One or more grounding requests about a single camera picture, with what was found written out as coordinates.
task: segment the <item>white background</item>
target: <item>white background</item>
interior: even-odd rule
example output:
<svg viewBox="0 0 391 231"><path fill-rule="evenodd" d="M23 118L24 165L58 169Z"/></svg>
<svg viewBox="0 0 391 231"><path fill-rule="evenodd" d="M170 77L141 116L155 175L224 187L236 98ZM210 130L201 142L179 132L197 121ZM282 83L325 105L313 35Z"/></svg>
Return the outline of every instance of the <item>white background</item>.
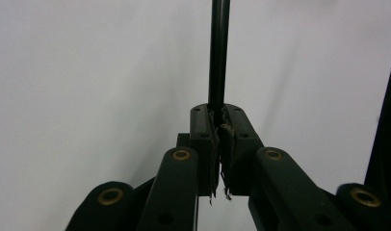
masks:
<svg viewBox="0 0 391 231"><path fill-rule="evenodd" d="M206 0L0 1L0 230L64 230L97 185L153 177L207 101L210 20ZM231 3L225 102L332 193L364 180L390 68L391 1ZM254 230L247 201L201 198L198 230Z"/></svg>

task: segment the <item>white wall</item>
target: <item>white wall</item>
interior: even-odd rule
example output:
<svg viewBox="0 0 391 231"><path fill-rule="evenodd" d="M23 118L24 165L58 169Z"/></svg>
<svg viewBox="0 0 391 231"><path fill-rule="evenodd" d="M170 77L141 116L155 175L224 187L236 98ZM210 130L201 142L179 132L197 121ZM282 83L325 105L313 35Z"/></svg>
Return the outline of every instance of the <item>white wall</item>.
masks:
<svg viewBox="0 0 391 231"><path fill-rule="evenodd" d="M155 175L207 101L210 1L0 1L0 230L64 230L97 185ZM225 101L322 188L364 180L391 1L232 1ZM254 230L246 198L198 230Z"/></svg>

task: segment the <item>brass ring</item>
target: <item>brass ring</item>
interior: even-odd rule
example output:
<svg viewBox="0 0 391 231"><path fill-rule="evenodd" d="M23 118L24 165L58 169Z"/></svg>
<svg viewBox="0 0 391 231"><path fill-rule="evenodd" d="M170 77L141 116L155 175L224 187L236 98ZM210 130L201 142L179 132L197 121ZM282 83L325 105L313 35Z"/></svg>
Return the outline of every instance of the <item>brass ring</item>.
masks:
<svg viewBox="0 0 391 231"><path fill-rule="evenodd" d="M355 201L365 206L376 208L381 205L378 197L360 188L352 189L350 194Z"/></svg>
<svg viewBox="0 0 391 231"><path fill-rule="evenodd" d="M279 161L279 160L282 160L282 158L283 158L283 155L281 153L274 151L274 150L266 150L265 155L267 155L267 157L269 159L274 160L274 161Z"/></svg>
<svg viewBox="0 0 391 231"><path fill-rule="evenodd" d="M190 158L190 152L187 150L177 150L172 153L172 158L178 161L184 161Z"/></svg>
<svg viewBox="0 0 391 231"><path fill-rule="evenodd" d="M110 188L100 193L97 201L102 205L112 205L123 198L123 190L120 188Z"/></svg>

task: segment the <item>metal rod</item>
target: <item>metal rod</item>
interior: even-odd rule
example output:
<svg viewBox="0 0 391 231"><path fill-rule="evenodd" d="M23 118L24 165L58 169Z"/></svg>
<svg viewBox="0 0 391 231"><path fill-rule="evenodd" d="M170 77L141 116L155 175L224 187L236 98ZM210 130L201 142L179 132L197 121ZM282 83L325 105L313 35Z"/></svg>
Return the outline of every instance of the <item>metal rod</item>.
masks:
<svg viewBox="0 0 391 231"><path fill-rule="evenodd" d="M216 126L221 122L223 107L229 3L229 0L213 0L208 108L214 112Z"/></svg>

